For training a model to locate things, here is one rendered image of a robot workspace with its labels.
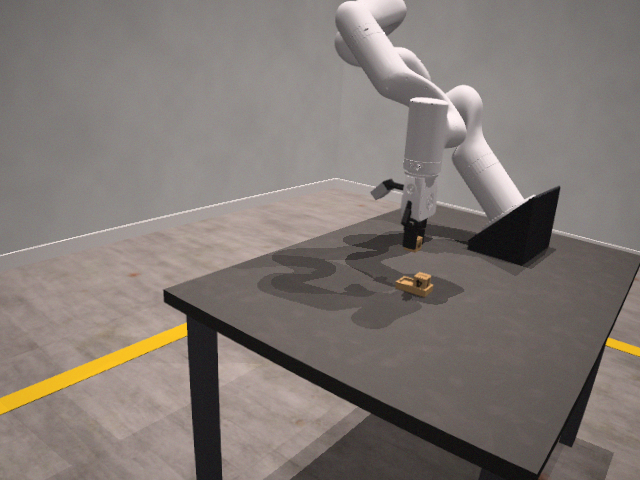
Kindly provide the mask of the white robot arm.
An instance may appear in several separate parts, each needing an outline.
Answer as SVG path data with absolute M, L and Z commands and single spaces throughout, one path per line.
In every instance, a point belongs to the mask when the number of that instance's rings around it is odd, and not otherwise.
M 444 94 L 410 50 L 393 47 L 387 36 L 403 22 L 406 12 L 403 0 L 341 4 L 335 17 L 335 49 L 345 62 L 362 67 L 382 96 L 409 107 L 405 170 L 418 175 L 440 173 L 444 148 L 457 147 L 453 164 L 492 220 L 483 231 L 536 195 L 523 199 L 486 143 L 479 94 L 466 85 Z

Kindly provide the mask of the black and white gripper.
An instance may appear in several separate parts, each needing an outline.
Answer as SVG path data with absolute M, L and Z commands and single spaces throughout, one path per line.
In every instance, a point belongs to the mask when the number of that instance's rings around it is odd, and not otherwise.
M 418 175 L 405 170 L 405 174 L 400 211 L 401 217 L 404 213 L 401 221 L 404 226 L 403 247 L 414 250 L 416 249 L 417 236 L 423 237 L 423 245 L 425 235 L 423 228 L 426 228 L 427 219 L 436 211 L 438 173 Z M 410 218 L 412 215 L 413 218 Z

